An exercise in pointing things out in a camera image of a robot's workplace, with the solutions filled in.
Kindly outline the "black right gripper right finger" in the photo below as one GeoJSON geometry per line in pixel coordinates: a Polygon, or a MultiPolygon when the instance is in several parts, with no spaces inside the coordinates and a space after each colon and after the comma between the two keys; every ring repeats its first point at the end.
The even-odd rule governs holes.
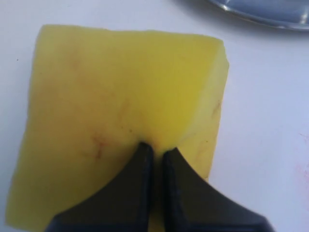
{"type": "Polygon", "coordinates": [[[168,232],[272,232],[269,221],[227,198],[178,149],[163,156],[164,224],[168,232]]]}

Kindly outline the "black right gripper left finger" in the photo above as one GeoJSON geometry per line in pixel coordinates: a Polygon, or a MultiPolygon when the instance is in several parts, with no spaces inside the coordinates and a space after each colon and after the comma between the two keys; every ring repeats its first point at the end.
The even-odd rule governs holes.
{"type": "Polygon", "coordinates": [[[140,143],[105,187],[51,220],[49,232],[146,232],[153,180],[152,148],[140,143]]]}

